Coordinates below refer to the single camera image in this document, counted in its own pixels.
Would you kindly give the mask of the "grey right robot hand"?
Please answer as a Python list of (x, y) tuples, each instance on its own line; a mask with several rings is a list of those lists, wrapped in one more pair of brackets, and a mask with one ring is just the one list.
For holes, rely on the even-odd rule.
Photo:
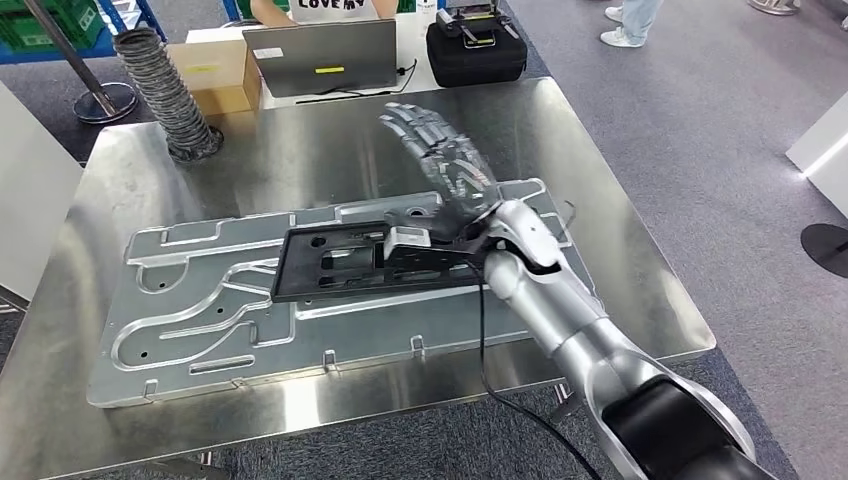
[(438, 112), (388, 102), (379, 116), (410, 152), (443, 199), (434, 214), (413, 219), (431, 238), (449, 243), (484, 221), (502, 202), (492, 169), (472, 140)]

